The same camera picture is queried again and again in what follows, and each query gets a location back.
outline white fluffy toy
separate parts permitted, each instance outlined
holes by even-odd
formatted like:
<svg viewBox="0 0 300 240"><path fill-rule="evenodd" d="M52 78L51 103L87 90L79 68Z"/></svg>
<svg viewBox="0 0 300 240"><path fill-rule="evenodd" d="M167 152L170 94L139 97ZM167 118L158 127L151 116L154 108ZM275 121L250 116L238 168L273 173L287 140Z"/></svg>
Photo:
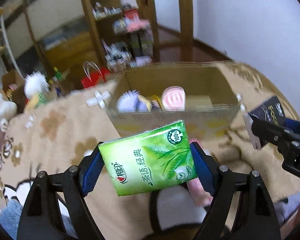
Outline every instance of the white fluffy toy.
<svg viewBox="0 0 300 240"><path fill-rule="evenodd" d="M26 77L25 95L29 100L35 94L48 92L49 85L43 74L41 74L40 72L36 72Z"/></svg>
<svg viewBox="0 0 300 240"><path fill-rule="evenodd" d="M3 95L0 93L0 131L6 132L9 126L9 121L17 114L17 105L14 102L3 100Z"/></svg>

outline door frame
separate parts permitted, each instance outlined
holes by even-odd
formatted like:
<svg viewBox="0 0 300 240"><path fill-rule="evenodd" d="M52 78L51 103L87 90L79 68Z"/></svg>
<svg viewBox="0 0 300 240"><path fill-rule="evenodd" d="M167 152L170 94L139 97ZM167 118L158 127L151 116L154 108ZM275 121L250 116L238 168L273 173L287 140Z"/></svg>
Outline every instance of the door frame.
<svg viewBox="0 0 300 240"><path fill-rule="evenodd" d="M143 17L143 5L144 0L137 0L139 6L139 14ZM154 35L154 47L163 48L168 46L192 46L194 33L193 33L193 0L179 0L179 10L180 10L180 40L181 42L159 42L158 34L158 23L155 11L155 6L152 11L151 16L151 26Z"/></svg>

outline beige blanket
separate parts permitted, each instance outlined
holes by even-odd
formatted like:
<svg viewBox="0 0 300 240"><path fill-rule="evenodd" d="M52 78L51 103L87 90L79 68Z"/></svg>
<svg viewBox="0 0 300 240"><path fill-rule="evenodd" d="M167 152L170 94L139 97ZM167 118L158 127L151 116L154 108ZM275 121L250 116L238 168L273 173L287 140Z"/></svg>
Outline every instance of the beige blanket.
<svg viewBox="0 0 300 240"><path fill-rule="evenodd" d="M273 94L279 96L285 113L290 118L298 116L286 98L262 74L245 64L214 62L220 68L235 93L242 94L247 110L260 104ZM13 138L10 155L3 156L0 170L0 208L5 207L4 195L17 191L20 202L26 198L26 186L37 172L49 174L63 172L78 165L88 149L98 142L118 138L119 135L104 110L88 107L86 100L94 91L113 90L114 81L69 95L13 118L8 138ZM33 126L25 128L30 115L35 115ZM282 156L277 149L267 145L256 151L249 142L242 112L231 124L226 135L202 141L215 159L232 171L249 173L258 170L265 181L272 200L300 191L300 179L281 168ZM238 203L234 195L227 224L231 226ZM93 192L86 198L90 212L106 239L141 239L152 233L149 220L149 193L118 197L104 169Z"/></svg>

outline green tissue pack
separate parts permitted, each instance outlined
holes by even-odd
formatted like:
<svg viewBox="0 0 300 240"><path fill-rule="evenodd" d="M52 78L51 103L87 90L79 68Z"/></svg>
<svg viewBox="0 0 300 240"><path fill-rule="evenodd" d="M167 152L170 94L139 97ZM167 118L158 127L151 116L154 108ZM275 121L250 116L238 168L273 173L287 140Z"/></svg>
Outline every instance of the green tissue pack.
<svg viewBox="0 0 300 240"><path fill-rule="evenodd" d="M119 196L139 194L195 179L184 121L99 145Z"/></svg>

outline open cardboard box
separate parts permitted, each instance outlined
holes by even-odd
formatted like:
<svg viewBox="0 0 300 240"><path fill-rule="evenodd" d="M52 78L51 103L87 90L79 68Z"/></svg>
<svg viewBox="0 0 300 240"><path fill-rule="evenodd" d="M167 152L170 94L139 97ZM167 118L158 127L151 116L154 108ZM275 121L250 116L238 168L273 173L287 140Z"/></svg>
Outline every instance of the open cardboard box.
<svg viewBox="0 0 300 240"><path fill-rule="evenodd" d="M9 85L16 84L18 88L12 92L11 100L17 105L18 114L23 113L26 105L26 96L24 93L25 80L19 75L16 70L10 70L8 73L1 77L2 89L6 94L10 89Z"/></svg>
<svg viewBox="0 0 300 240"><path fill-rule="evenodd" d="M161 97L170 86L180 86L186 93L186 110L182 112L119 113L119 97L137 90L144 97ZM106 112L120 136L130 136L176 120L184 120L189 138L222 136L240 109L229 83L211 64L159 63L126 70L119 76Z"/></svg>

